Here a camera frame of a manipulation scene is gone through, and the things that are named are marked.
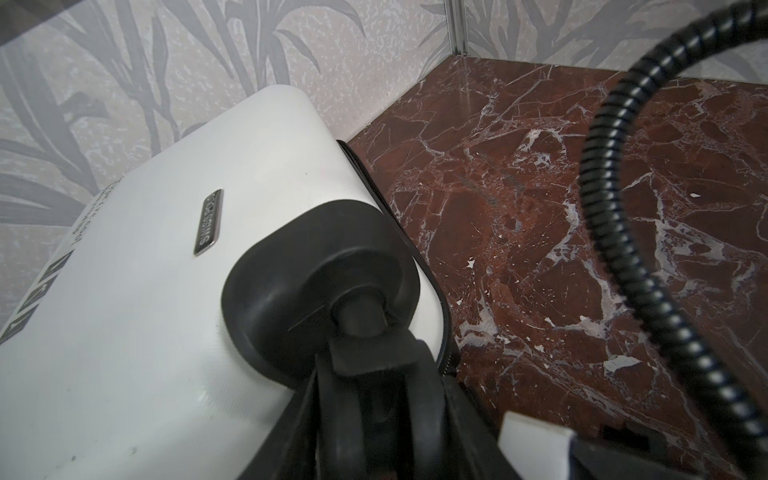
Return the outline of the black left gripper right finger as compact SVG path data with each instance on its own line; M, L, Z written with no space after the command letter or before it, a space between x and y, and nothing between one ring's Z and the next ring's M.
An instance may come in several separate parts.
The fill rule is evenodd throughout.
M452 376L442 377L448 440L444 479L518 479L472 398Z

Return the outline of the aluminium frame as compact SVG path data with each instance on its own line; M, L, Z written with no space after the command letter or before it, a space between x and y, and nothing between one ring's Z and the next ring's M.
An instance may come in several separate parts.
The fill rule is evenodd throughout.
M453 55L468 55L468 27L464 0L445 0L449 45Z

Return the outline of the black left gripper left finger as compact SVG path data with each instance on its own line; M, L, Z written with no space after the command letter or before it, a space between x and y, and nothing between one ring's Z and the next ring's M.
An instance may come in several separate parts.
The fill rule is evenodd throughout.
M294 392L240 479L315 479L317 477L317 372Z

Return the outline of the white hard-shell suitcase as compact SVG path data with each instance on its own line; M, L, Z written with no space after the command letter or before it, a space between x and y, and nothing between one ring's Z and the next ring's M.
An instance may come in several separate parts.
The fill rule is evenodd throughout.
M271 86L206 124L87 206L3 328L2 477L240 477L335 329L351 258L448 366L444 294L308 96Z

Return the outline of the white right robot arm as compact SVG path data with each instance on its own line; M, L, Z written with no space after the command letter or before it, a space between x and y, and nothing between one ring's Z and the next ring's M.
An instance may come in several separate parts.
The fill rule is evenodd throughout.
M579 195L590 238L627 307L750 479L767 475L767 230L731 210L708 225L728 249L757 256L756 279L735 283L746 319L722 333L683 307L669 277L639 235L621 193L626 148L645 107L690 67L767 36L767 5L737 1L671 33L610 90L589 125L579 165Z

